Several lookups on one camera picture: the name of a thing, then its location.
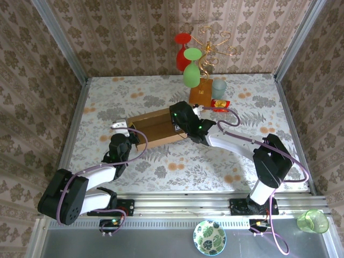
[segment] table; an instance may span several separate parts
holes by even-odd
[[[270,74],[212,75],[227,82],[223,99],[231,101],[242,125],[238,132],[279,136],[297,158],[295,143]],[[182,76],[130,76],[92,78],[69,169],[77,172],[100,163],[108,151],[110,129],[119,118],[164,109],[188,101],[190,89]],[[202,112],[202,118],[235,123],[228,113]],[[139,155],[132,150],[130,159]],[[293,166],[287,179],[303,178]],[[144,157],[129,164],[116,181],[103,186],[116,192],[250,191],[257,180],[252,161],[236,153],[197,145],[190,139],[149,149]],[[279,191],[308,191],[307,184],[282,184]]]

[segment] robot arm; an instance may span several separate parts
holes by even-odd
[[[198,108],[192,109],[187,102],[179,102],[170,106],[170,113],[173,123],[181,128],[193,142],[220,147],[238,153],[254,162],[258,180],[246,200],[242,202],[243,205],[240,207],[242,210],[238,211],[238,214],[240,212],[242,212],[241,214],[265,213],[269,196],[281,185],[292,162],[257,142],[264,142],[289,154],[280,139],[274,134],[263,138],[226,129],[228,134],[236,135],[236,137],[229,137],[220,130],[214,121],[200,119]],[[252,142],[243,140],[243,137],[252,139]]]
[[[115,123],[112,127],[126,127],[124,121]],[[132,144],[138,143],[135,133],[128,130],[116,130],[111,137],[109,151],[105,154],[102,162],[117,163],[128,160]],[[115,209],[117,207],[117,194],[109,189],[97,188],[96,186],[116,180],[119,178],[128,164],[117,166],[103,166],[79,176],[76,176],[69,186],[60,212],[60,220],[63,224],[72,224],[79,215],[97,209]],[[41,200],[38,203],[38,211],[51,218],[56,219],[58,203],[61,193],[73,174],[65,169],[59,169]]]
[[[240,205],[237,205],[238,208],[235,212],[239,215],[266,214],[267,200],[283,182],[292,166],[292,162],[281,154],[260,146],[257,142],[265,142],[288,154],[280,139],[273,134],[262,138],[226,129],[227,132],[250,138],[252,142],[229,137],[220,130],[214,121],[200,119],[198,110],[194,111],[187,102],[178,102],[170,106],[170,113],[172,123],[176,128],[181,128],[187,133],[192,141],[238,153],[254,162],[258,176],[257,183],[248,197],[239,201]],[[116,127],[126,127],[125,121],[118,121],[112,126],[112,128]],[[111,137],[109,152],[105,154],[102,162],[117,163],[127,161],[132,144],[136,143],[138,143],[138,138],[135,133],[123,129],[116,130],[116,134]],[[90,212],[89,214],[98,215],[92,211],[96,209],[115,209],[118,206],[117,201],[120,201],[117,200],[117,194],[109,189],[95,189],[95,187],[116,180],[126,167],[127,164],[125,163],[118,166],[107,165],[82,176],[76,176],[62,202],[61,222],[70,225],[80,214]],[[39,212],[56,219],[61,192],[72,176],[72,173],[65,169],[59,169],[55,173],[39,201]]]

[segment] wooden block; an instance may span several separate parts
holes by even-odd
[[[213,83],[212,79],[205,82],[205,79],[200,79],[200,84],[197,87],[191,88],[189,103],[203,105],[210,108],[211,104],[211,85]]]

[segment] floral wallpaper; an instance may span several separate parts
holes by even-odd
[[[24,257],[81,86],[30,1],[0,1],[0,257]]]
[[[64,35],[88,77],[172,75],[181,48],[176,34],[191,33],[212,43],[221,31],[234,56],[219,55],[211,71],[272,73],[279,65],[311,0],[48,0]],[[195,41],[188,44],[196,46]]]
[[[282,86],[316,187],[344,243],[344,1],[327,1]]]

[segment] decorative bowl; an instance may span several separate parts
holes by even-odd
[[[225,249],[226,232],[216,221],[204,220],[196,226],[193,242],[202,254],[214,256]]]

